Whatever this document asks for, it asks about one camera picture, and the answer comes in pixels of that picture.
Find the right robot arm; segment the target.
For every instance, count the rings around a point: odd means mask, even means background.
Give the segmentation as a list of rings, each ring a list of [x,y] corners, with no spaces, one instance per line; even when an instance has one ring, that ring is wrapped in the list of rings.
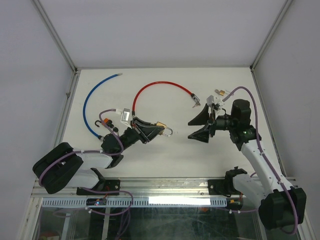
[[[225,197],[245,195],[257,209],[267,230],[293,226],[296,231],[304,221],[305,191],[295,188],[268,159],[262,138],[251,125],[250,102],[236,99],[230,114],[216,115],[223,106],[222,100],[209,96],[203,110],[188,123],[189,126],[201,126],[201,129],[190,134],[188,139],[208,143],[217,131],[228,131],[232,143],[249,161],[260,183],[254,182],[244,169],[235,167],[226,171],[223,181],[213,185],[212,190]]]

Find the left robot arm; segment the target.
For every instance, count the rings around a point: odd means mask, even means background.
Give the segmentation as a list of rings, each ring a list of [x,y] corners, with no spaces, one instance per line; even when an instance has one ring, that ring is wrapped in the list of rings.
[[[68,142],[62,142],[38,160],[32,171],[48,194],[56,194],[66,187],[84,187],[97,195],[105,188],[99,168],[116,167],[126,149],[136,142],[147,144],[165,130],[163,123],[145,122],[134,117],[122,135],[109,133],[104,136],[99,150],[75,150]]]

